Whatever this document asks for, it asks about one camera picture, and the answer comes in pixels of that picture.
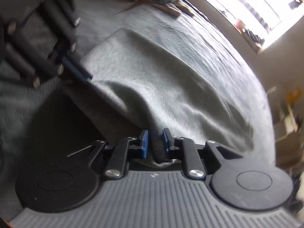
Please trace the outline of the white desk with drawers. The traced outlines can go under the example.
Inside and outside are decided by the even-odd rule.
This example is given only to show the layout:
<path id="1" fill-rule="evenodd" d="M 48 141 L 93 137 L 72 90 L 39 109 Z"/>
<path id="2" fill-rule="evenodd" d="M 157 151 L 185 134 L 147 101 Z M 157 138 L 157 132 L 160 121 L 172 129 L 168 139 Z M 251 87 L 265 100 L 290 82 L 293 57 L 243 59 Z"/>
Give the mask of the white desk with drawers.
<path id="1" fill-rule="evenodd" d="M 303 157 L 303 117 L 294 112 L 294 105 L 300 98 L 289 105 L 286 101 L 287 93 L 278 87 L 273 86 L 266 93 L 273 117 L 276 164 L 289 169 L 299 164 Z"/>

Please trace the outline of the beige checked garment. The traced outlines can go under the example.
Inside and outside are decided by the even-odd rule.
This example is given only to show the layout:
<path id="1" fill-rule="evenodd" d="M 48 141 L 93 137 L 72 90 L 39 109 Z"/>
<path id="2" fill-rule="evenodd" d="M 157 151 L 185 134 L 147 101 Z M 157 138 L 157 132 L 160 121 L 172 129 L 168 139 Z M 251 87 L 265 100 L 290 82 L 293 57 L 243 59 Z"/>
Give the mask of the beige checked garment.
<path id="1" fill-rule="evenodd" d="M 168 4 L 151 4 L 152 6 L 154 6 L 155 8 L 158 8 L 168 14 L 170 14 L 171 16 L 178 18 L 179 16 L 182 15 L 182 13 L 190 16 L 190 17 L 194 17 L 194 13 L 192 12 L 192 10 L 190 9 L 190 7 L 182 2 L 181 0 L 178 0 L 174 3 L 168 3 Z"/>

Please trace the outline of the pink bowl on sill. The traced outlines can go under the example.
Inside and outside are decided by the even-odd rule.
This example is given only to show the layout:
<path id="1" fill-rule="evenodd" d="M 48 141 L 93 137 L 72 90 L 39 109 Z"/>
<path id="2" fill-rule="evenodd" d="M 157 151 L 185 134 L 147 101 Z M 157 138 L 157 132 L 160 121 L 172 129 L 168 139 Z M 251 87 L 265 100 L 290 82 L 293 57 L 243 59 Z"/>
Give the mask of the pink bowl on sill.
<path id="1" fill-rule="evenodd" d="M 244 22 L 242 20 L 238 20 L 236 22 L 235 26 L 241 33 L 246 31 L 246 25 L 244 24 Z"/>

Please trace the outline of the dark clothes on sill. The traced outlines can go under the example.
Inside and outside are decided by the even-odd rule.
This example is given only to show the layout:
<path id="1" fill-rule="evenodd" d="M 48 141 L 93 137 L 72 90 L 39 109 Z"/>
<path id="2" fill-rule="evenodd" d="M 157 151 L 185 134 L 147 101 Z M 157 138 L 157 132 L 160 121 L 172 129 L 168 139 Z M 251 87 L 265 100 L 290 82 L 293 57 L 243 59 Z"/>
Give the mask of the dark clothes on sill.
<path id="1" fill-rule="evenodd" d="M 252 42 L 258 44 L 260 47 L 264 44 L 265 40 L 255 35 L 251 30 L 245 30 L 246 35 L 252 40 Z"/>

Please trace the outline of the grey bed sheet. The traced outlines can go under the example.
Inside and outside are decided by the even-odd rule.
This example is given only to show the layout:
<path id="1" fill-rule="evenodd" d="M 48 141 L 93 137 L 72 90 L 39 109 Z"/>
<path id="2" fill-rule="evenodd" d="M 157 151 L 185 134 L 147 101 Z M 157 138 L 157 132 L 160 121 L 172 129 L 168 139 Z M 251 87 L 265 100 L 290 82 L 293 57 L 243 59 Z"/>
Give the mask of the grey bed sheet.
<path id="1" fill-rule="evenodd" d="M 121 28 L 146 37 L 198 72 L 251 124 L 254 148 L 248 155 L 275 163 L 272 118 L 264 88 L 214 25 L 200 15 L 175 19 L 149 5 L 117 15 L 125 0 L 75 1 L 82 17 L 77 30 L 82 59 Z M 1 217 L 5 220 L 22 210 L 14 183 L 26 166 L 107 140 L 64 92 L 67 84 L 73 83 L 55 78 L 34 90 L 1 83 Z"/>

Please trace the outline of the yellow box on desk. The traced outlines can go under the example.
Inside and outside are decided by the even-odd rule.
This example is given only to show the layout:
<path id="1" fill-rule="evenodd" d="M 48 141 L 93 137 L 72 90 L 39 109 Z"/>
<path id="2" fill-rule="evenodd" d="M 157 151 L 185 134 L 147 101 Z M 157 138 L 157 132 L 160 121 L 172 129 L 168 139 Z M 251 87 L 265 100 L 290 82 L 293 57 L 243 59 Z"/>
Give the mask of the yellow box on desk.
<path id="1" fill-rule="evenodd" d="M 301 88 L 296 87 L 295 89 L 287 92 L 286 101 L 289 105 L 293 105 L 296 100 L 298 100 L 302 96 Z"/>

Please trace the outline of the grey sweatshirt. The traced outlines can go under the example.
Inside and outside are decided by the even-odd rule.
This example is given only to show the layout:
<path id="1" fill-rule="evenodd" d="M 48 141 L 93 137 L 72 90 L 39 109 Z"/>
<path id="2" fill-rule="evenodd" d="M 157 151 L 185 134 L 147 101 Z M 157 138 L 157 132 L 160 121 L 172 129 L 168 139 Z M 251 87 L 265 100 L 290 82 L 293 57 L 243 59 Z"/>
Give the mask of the grey sweatshirt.
<path id="1" fill-rule="evenodd" d="M 111 144 L 140 129 L 150 134 L 145 166 L 165 168 L 162 130 L 198 144 L 215 140 L 241 153 L 254 148 L 252 126 L 198 72 L 162 46 L 121 28 L 84 58 L 87 85 L 64 92 Z"/>

